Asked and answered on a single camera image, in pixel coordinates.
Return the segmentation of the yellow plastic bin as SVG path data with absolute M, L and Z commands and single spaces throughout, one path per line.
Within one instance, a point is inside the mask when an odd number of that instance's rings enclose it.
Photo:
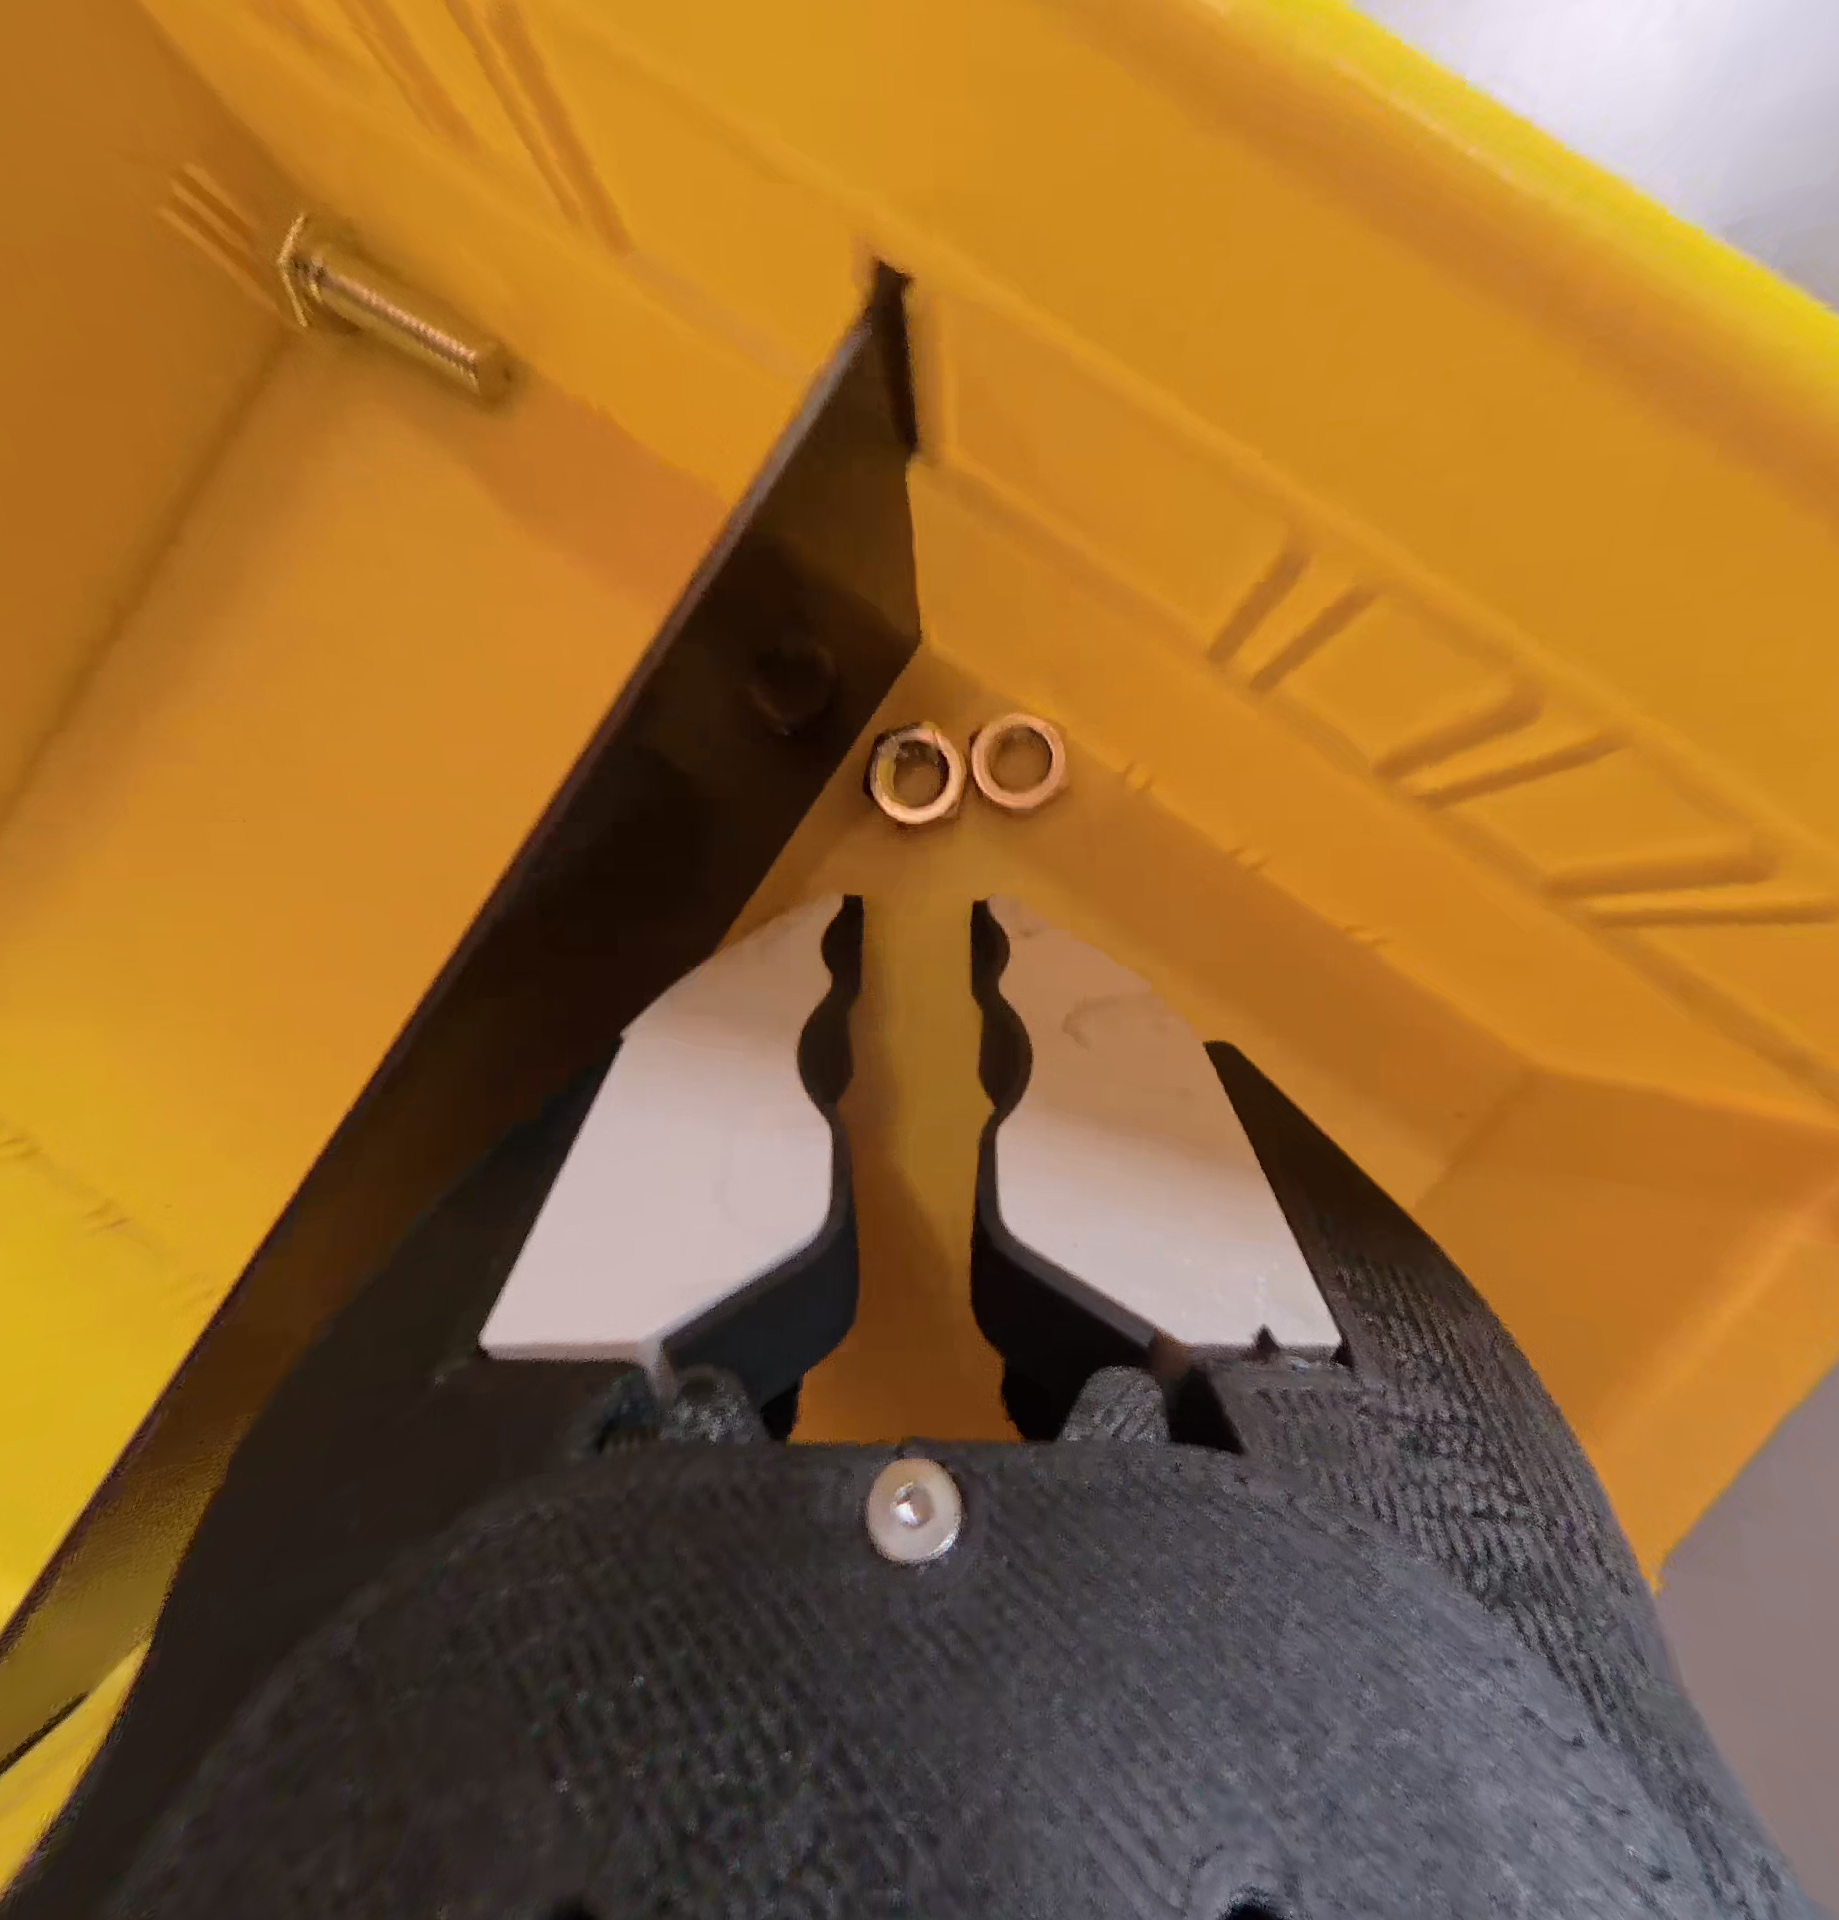
M 507 396 L 299 329 L 300 213 Z M 923 642 L 707 954 L 864 901 L 851 1328 L 483 1351 L 667 985 L 265 1399 L 0 1914 L 1821 1914 L 1651 1592 L 1839 1357 L 1839 316 L 1349 6 L 0 6 L 0 1631 L 880 261 Z M 1045 810 L 864 796 L 1006 713 Z M 1209 1045 L 1337 1365 L 1008 1417 L 986 896 Z

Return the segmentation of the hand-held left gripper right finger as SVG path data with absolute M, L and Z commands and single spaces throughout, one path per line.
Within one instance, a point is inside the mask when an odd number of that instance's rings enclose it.
M 1216 1365 L 1337 1365 L 1322 1294 L 1213 1052 L 1159 990 L 1012 896 L 971 913 L 987 1119 L 971 1304 L 1019 1428 L 1122 1370 L 1170 1410 Z

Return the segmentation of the metal hex nut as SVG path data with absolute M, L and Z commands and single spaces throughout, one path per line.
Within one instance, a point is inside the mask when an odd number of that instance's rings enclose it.
M 880 732 L 864 762 L 864 796 L 901 831 L 952 823 L 968 784 L 964 755 L 934 723 L 906 723 Z

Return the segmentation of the black bin divider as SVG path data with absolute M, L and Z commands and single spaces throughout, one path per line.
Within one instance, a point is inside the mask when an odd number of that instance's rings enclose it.
M 715 532 L 381 1067 L 0 1631 L 0 1777 L 153 1631 L 243 1433 L 511 1125 L 703 962 L 923 642 L 906 275 Z

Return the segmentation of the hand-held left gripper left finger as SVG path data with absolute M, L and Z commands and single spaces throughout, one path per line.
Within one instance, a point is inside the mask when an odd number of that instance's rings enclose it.
M 858 1225 L 838 1103 L 864 901 L 828 895 L 684 972 L 621 1033 L 479 1347 L 693 1370 L 787 1396 L 851 1328 Z

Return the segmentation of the silver metal bolt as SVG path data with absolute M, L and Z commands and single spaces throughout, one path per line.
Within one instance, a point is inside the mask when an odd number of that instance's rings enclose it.
M 512 388 L 516 358 L 493 330 L 379 268 L 347 234 L 307 213 L 286 227 L 275 275 L 302 330 L 352 330 L 445 380 L 478 404 L 497 404 Z

